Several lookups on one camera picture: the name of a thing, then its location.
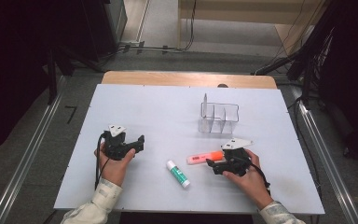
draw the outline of floor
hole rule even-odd
[[[126,31],[127,33],[123,35],[123,42],[136,44],[144,41],[145,46],[148,47],[160,48],[163,45],[175,47],[177,38],[173,18],[177,15],[174,15],[176,9],[173,2],[175,1],[126,0],[129,17],[136,17],[139,23],[134,22],[132,26],[129,26],[135,27],[134,31]],[[194,44],[189,52],[163,54],[159,50],[143,50],[142,53],[130,50],[107,59],[102,66],[108,70],[250,74],[266,63],[273,62],[281,46],[279,37],[269,24],[232,23],[229,25],[231,27],[228,27],[224,22],[207,23],[196,21],[198,28],[195,28]],[[234,32],[236,29],[248,32],[238,34]],[[289,106],[296,99],[293,91],[297,87],[285,78],[286,71],[287,68],[282,67],[271,75],[275,78]],[[21,187],[13,194],[15,200],[13,204],[7,205],[9,209],[4,216],[5,223],[43,223],[52,214],[53,204],[87,114],[92,94],[95,86],[101,83],[102,77],[103,74],[93,72],[88,68],[77,68],[72,77],[59,77],[61,95],[54,110],[46,105],[48,91],[45,91],[35,100],[6,142],[0,146],[1,199],[6,187],[10,184],[9,180],[16,174],[22,156],[27,155],[31,143],[35,140],[34,133],[39,122],[43,120],[46,112],[52,113],[51,120],[45,127],[43,139],[36,144],[36,152],[32,156],[33,162],[28,164],[29,170],[23,176]],[[332,120],[323,112],[319,103],[318,100],[311,101],[312,114],[358,211],[358,160],[342,156],[345,145]],[[296,126],[295,113],[293,110],[289,112]],[[311,134],[301,116],[298,115],[298,117],[299,129],[305,136],[304,139],[299,137],[299,141],[303,146],[312,176],[315,180],[319,179],[315,185],[322,188],[322,202],[326,214],[320,216],[319,223],[350,223],[345,217],[337,199],[337,192],[315,150]],[[60,223],[63,214],[64,211],[57,212],[47,223]],[[109,223],[118,223],[119,217],[119,212],[112,212]],[[309,217],[299,217],[310,223]],[[255,223],[264,223],[258,215],[254,216],[254,220]]]

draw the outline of metal frame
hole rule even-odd
[[[302,94],[300,90],[293,87],[292,91],[296,99]],[[319,158],[324,165],[324,169],[331,182],[333,190],[336,193],[339,204],[341,205],[345,218],[347,219],[348,223],[358,224],[358,211],[356,206],[345,185],[344,180],[341,178],[339,170],[336,167],[336,164],[334,163],[326,144],[324,143],[324,139],[318,130],[311,111],[307,110],[302,102],[300,102],[299,107],[301,110],[301,115],[307,125],[308,130],[310,131],[310,136],[318,152]]]
[[[22,183],[24,182],[25,177],[28,174],[28,171],[34,161],[34,157],[37,153],[37,150],[40,147],[40,144],[46,134],[49,124],[51,123],[52,118],[57,110],[58,105],[60,104],[63,90],[66,87],[68,77],[61,76],[59,81],[59,93],[51,105],[48,105],[46,108],[43,118],[40,120],[34,136],[31,139],[30,144],[22,156],[22,159],[17,166],[16,171],[8,182],[4,193],[0,199],[0,223],[5,223],[8,213],[10,212],[11,206],[16,200],[17,195],[20,192]]]

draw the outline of glue stick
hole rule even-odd
[[[182,173],[181,170],[175,165],[173,161],[167,161],[167,168],[175,176],[176,180],[182,185],[185,189],[190,184],[190,181],[187,180],[187,177]]]

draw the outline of transparent organizer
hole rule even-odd
[[[239,121],[239,109],[238,105],[201,103],[199,131],[202,133],[233,133]]]

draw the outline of marker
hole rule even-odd
[[[213,151],[199,155],[189,156],[187,157],[187,164],[192,165],[206,162],[206,159],[209,159],[211,161],[221,161],[223,159],[223,151]]]

